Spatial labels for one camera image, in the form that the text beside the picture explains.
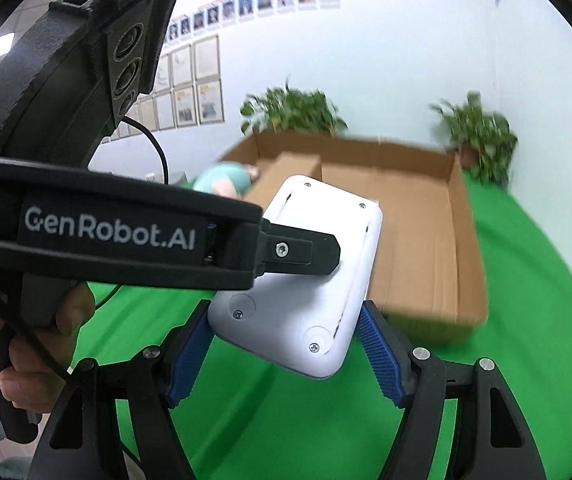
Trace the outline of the person's left hand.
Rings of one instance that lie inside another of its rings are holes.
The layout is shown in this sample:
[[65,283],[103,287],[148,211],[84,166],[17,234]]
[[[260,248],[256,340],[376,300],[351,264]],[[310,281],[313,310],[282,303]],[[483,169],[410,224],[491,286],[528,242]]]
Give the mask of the person's left hand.
[[[81,282],[62,298],[56,326],[39,330],[36,337],[57,363],[71,364],[80,328],[95,313],[95,298],[88,284]],[[3,321],[0,319],[0,330]],[[21,336],[9,344],[10,365],[0,373],[4,398],[15,408],[36,414],[49,413],[64,388],[64,380],[51,369]]]

